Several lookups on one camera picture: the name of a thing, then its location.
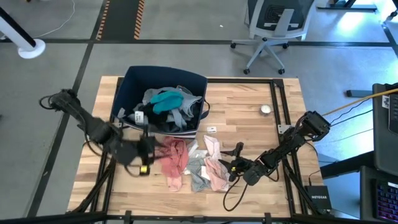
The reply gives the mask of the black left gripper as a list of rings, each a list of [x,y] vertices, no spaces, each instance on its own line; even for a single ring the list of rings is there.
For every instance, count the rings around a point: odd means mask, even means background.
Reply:
[[[158,142],[154,136],[140,136],[138,141],[122,139],[114,148],[114,158],[123,165],[129,175],[134,175],[129,167],[137,167],[138,175],[149,175],[150,165],[155,160],[168,158],[170,153],[156,152],[156,150],[167,150],[169,146]]]

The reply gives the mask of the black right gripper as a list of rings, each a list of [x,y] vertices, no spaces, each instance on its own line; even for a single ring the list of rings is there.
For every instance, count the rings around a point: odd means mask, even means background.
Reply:
[[[243,177],[245,182],[259,182],[264,175],[264,169],[255,161],[239,157],[243,150],[244,143],[238,142],[236,147],[231,151],[221,151],[222,154],[237,157],[231,162],[219,159],[218,161],[224,165],[229,172],[229,181],[233,182],[237,177]]]

